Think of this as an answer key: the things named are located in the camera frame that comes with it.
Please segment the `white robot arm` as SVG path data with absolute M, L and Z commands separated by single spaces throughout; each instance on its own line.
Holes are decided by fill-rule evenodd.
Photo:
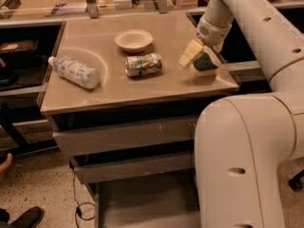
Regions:
M 271 90 L 221 98 L 200 114 L 194 156 L 201 228 L 285 228 L 276 170 L 303 155 L 304 39 L 267 0 L 210 0 L 180 66 L 222 42 L 233 22 Z

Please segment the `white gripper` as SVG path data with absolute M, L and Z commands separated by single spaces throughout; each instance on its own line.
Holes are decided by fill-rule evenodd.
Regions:
M 179 66 L 181 69 L 189 67 L 202 54 L 204 45 L 213 48 L 216 52 L 221 52 L 222 42 L 227 37 L 232 24 L 227 27 L 214 26 L 208 22 L 205 16 L 201 16 L 197 25 L 197 36 L 189 42 L 186 49 L 179 59 Z

